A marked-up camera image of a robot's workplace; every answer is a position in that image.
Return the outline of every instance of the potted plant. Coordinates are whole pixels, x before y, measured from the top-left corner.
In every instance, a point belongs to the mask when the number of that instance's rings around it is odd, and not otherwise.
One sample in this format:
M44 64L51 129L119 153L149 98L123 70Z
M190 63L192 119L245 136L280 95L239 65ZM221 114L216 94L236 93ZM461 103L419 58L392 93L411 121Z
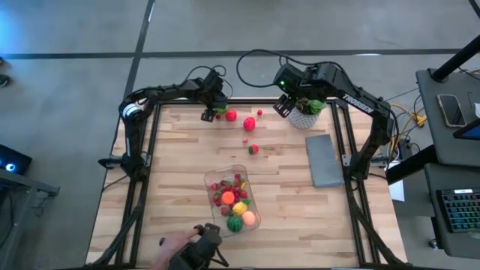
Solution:
M306 97L300 98L289 115L290 123L299 129L311 128L315 125L320 112L325 107L326 104L319 100L309 100Z

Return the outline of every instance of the gray foam block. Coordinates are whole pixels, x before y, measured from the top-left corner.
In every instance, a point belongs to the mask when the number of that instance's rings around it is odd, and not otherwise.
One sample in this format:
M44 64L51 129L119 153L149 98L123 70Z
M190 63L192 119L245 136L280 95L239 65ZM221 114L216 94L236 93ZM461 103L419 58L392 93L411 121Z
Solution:
M330 135L312 136L305 139L308 161L315 188L339 187L344 184L341 165L335 158Z

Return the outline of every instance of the smartphone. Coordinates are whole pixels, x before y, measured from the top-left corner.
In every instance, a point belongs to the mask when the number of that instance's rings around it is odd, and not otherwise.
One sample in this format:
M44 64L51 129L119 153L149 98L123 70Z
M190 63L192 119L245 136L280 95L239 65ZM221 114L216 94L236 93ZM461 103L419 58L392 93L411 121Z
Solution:
M466 125L464 114L460 108L457 97L453 94L438 94L436 96L440 110L445 120L445 125L450 128L462 128Z

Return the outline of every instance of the blue light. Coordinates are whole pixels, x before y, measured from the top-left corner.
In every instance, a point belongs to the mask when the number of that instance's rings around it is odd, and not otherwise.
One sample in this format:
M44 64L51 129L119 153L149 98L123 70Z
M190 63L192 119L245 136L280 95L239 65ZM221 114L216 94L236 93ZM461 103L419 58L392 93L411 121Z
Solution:
M5 169L8 172L13 172L15 170L15 165L13 165L12 163L9 163L9 164L7 164L7 166L5 166Z

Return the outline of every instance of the keyboard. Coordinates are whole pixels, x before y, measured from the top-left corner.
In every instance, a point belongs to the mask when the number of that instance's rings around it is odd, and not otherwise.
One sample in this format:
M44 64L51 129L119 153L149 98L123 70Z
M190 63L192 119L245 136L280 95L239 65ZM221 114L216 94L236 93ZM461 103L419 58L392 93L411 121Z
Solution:
M450 233L480 232L480 188L438 190L437 195Z

